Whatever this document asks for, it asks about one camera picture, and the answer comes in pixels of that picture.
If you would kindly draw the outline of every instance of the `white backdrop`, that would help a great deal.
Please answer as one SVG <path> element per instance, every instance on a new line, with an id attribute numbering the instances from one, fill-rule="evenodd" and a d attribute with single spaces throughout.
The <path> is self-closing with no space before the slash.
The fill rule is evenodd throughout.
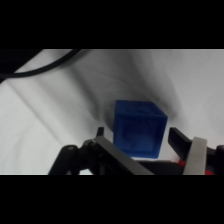
<path id="1" fill-rule="evenodd" d="M 46 49 L 20 71 L 68 52 Z M 168 116 L 160 160 L 178 161 L 170 126 L 215 148 L 224 136 L 224 50 L 83 50 L 45 74 L 0 85 L 0 174 L 47 174 L 62 146 L 106 128 L 116 100 L 153 101 Z"/>

